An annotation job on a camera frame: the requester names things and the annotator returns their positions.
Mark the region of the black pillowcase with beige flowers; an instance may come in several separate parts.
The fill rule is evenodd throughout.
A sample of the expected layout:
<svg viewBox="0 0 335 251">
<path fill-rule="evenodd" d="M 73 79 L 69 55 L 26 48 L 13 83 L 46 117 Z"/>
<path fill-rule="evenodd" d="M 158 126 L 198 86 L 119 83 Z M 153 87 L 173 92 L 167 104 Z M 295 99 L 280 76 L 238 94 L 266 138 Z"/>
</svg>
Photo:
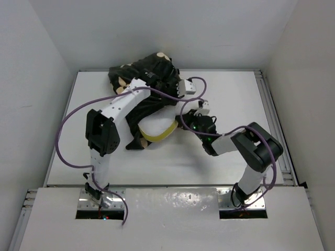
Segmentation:
<svg viewBox="0 0 335 251">
<path fill-rule="evenodd" d="M 142 70 L 146 67 L 153 67 L 156 63 L 172 63 L 172 59 L 163 52 L 156 52 L 136 62 L 121 66 L 112 66 L 108 71 L 108 78 L 116 94 L 120 94 L 134 78 L 142 77 Z M 164 92 L 175 98 L 176 92 Z M 140 133 L 138 123 L 145 117 L 159 111 L 166 106 L 176 106 L 177 102 L 159 94 L 153 93 L 147 99 L 138 104 L 126 116 L 133 140 L 126 145 L 127 150 L 143 150 L 151 144 Z"/>
</svg>

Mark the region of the white pillow with yellow edge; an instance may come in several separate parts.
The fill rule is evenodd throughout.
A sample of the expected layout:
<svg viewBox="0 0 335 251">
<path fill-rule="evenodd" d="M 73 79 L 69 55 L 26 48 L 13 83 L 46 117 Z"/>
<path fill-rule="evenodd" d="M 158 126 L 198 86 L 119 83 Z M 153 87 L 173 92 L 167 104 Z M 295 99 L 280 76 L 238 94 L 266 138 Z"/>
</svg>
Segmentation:
<svg viewBox="0 0 335 251">
<path fill-rule="evenodd" d="M 160 142 L 167 138 L 178 126 L 177 116 L 180 115 L 184 102 L 176 106 L 166 106 L 143 118 L 139 123 L 139 131 L 148 142 Z"/>
</svg>

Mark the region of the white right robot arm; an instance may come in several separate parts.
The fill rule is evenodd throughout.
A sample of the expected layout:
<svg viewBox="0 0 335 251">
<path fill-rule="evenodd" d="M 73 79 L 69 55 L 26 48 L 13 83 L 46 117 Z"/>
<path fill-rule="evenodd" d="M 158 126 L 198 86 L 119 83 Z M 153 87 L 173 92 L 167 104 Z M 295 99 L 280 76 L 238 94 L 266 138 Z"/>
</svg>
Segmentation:
<svg viewBox="0 0 335 251">
<path fill-rule="evenodd" d="M 234 184 L 230 201 L 235 208 L 244 208 L 248 200 L 265 182 L 265 174 L 283 154 L 281 143 L 258 123 L 239 126 L 219 134 L 215 116 L 197 113 L 192 109 L 180 115 L 181 128 L 193 132 L 201 141 L 204 151 L 210 156 L 239 152 L 247 166 L 241 179 Z"/>
</svg>

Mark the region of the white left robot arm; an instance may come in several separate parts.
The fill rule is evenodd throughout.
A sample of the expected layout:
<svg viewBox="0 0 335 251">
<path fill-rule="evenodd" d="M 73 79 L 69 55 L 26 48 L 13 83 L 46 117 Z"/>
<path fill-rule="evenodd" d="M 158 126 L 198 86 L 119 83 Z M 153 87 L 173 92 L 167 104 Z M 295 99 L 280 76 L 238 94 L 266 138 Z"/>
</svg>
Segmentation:
<svg viewBox="0 0 335 251">
<path fill-rule="evenodd" d="M 86 117 L 85 137 L 94 170 L 85 174 L 85 190 L 95 200 L 107 189 L 110 154 L 119 143 L 117 126 L 126 120 L 132 141 L 127 150 L 143 150 L 167 138 L 179 125 L 175 106 L 179 70 L 170 61 L 133 63 L 111 67 L 109 82 L 117 97 L 101 110 L 90 110 Z"/>
</svg>

